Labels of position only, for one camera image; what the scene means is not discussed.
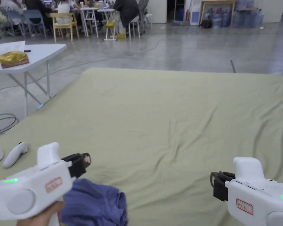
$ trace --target human hand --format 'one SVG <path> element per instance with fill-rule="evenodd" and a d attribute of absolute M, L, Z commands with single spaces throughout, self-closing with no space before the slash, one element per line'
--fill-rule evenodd
<path fill-rule="evenodd" d="M 53 203 L 43 212 L 39 213 L 37 216 L 18 220 L 17 226 L 48 226 L 50 218 L 53 214 L 61 211 L 65 206 L 65 202 L 58 201 Z M 58 214 L 59 217 L 59 224 L 61 225 L 61 215 Z"/>

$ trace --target black jacket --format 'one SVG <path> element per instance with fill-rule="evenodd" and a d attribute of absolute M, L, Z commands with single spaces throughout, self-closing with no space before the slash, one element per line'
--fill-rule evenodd
<path fill-rule="evenodd" d="M 116 0 L 113 8 L 119 11 L 121 23 L 124 27 L 139 15 L 139 6 L 136 0 Z"/>
<path fill-rule="evenodd" d="M 46 8 L 45 5 L 41 2 L 41 0 L 27 0 L 26 1 L 27 9 L 37 9 L 41 12 L 43 17 L 47 17 L 46 13 L 51 13 L 52 10 L 50 8 Z"/>

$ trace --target paper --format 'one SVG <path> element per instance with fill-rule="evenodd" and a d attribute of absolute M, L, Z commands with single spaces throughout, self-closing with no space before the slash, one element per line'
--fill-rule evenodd
<path fill-rule="evenodd" d="M 15 41 L 0 44 L 0 55 L 10 51 L 24 52 L 25 41 Z"/>

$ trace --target gold package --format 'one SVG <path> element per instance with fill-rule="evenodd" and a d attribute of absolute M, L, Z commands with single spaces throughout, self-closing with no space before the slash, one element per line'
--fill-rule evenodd
<path fill-rule="evenodd" d="M 27 54 L 19 51 L 11 51 L 0 55 L 2 68 L 14 67 L 22 64 L 28 64 Z"/>

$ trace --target crumpled blue fabric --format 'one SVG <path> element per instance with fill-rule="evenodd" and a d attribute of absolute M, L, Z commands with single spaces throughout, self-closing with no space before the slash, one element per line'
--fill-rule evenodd
<path fill-rule="evenodd" d="M 115 187 L 97 185 L 87 179 L 77 179 L 64 195 L 62 223 L 67 226 L 126 226 L 125 193 Z"/>

